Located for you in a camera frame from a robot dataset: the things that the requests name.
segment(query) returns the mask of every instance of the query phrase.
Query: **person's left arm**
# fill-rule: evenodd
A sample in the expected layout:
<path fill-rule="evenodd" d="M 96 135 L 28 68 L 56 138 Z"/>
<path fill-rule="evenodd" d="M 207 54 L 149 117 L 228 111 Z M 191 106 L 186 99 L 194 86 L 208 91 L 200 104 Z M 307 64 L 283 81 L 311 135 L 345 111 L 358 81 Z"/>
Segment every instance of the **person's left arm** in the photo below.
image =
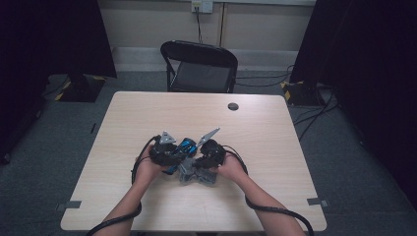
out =
<path fill-rule="evenodd" d="M 149 158 L 149 151 L 151 146 L 148 146 L 144 154 L 139 158 L 143 158 L 136 173 L 135 182 L 128 190 L 123 199 L 117 206 L 103 219 L 103 221 L 120 217 L 132 213 L 147 191 L 150 183 L 159 175 L 164 169 L 162 166 L 153 163 Z M 130 235 L 133 218 L 116 223 L 97 231 L 94 236 L 103 235 Z"/>

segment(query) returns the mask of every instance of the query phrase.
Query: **chair seat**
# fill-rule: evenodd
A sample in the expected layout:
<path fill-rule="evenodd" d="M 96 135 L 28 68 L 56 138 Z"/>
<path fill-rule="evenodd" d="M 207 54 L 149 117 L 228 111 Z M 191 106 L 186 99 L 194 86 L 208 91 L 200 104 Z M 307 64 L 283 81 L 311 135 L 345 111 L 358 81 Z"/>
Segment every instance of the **chair seat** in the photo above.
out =
<path fill-rule="evenodd" d="M 172 90 L 227 92 L 230 84 L 229 68 L 181 62 L 172 82 Z"/>

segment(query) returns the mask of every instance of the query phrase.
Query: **chair backrest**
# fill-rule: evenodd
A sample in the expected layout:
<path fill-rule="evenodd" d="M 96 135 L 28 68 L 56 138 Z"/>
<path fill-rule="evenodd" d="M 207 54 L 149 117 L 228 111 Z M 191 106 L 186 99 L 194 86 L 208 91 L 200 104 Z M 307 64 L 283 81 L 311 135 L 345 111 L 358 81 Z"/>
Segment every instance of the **chair backrest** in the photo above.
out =
<path fill-rule="evenodd" d="M 196 42 L 167 41 L 161 45 L 160 53 L 168 65 L 170 65 L 168 59 L 172 59 L 216 67 L 235 68 L 235 70 L 238 66 L 236 57 L 227 49 Z"/>

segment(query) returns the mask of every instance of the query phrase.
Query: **gray carpet floor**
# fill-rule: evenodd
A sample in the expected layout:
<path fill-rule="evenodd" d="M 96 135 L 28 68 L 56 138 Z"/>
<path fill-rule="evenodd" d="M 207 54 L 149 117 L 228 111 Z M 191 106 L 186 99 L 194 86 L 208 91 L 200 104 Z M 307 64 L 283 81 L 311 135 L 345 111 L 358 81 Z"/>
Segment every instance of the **gray carpet floor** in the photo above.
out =
<path fill-rule="evenodd" d="M 238 77 L 277 76 L 285 72 L 239 72 Z M 65 76 L 50 78 L 46 91 Z M 282 95 L 280 79 L 239 79 L 235 93 Z M 164 72 L 120 72 L 108 79 L 95 103 L 57 102 L 47 95 L 42 114 L 0 166 L 0 235 L 84 235 L 60 228 L 108 104 L 118 90 L 165 91 Z M 323 91 L 325 99 L 330 98 Z M 293 120 L 315 114 L 312 107 L 289 107 Z M 298 135 L 309 122 L 297 125 Z M 301 140 L 328 228 L 316 235 L 417 235 L 417 214 L 371 153 L 340 108 L 322 114 Z"/>

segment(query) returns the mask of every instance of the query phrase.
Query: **black round hole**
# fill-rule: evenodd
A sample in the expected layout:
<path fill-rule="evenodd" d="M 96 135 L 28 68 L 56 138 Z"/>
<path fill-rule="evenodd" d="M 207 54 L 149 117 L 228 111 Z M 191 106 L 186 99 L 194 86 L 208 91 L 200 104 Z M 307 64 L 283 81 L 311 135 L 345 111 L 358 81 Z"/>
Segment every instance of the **black round hole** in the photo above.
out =
<path fill-rule="evenodd" d="M 234 103 L 234 102 L 230 102 L 227 107 L 229 108 L 229 110 L 237 110 L 239 109 L 239 105 Z"/>

